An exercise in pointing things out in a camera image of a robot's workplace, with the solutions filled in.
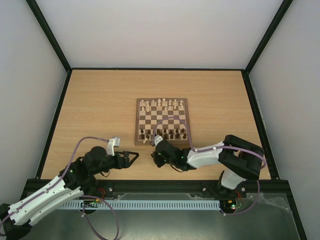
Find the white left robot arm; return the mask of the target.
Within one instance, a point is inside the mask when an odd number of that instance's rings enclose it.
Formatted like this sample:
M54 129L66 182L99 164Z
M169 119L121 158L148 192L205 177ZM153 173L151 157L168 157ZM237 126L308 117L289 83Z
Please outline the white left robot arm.
M111 169L126 169L132 164L127 151L108 154L101 146L93 147L63 169L47 185L15 204L0 206L1 236L19 240L43 217L66 202L93 194L98 186L96 174Z

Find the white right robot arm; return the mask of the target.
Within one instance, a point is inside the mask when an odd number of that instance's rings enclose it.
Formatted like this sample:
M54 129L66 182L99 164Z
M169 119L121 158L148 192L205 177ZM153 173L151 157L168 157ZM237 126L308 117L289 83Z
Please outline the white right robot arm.
M151 141L155 151L151 157L159 168L170 165L178 172L196 170L203 166L222 164L227 170L219 176L216 191L229 196L245 180L257 181L261 169L267 166L264 150L235 135L226 135L224 140L211 146L180 149L164 136L156 135Z

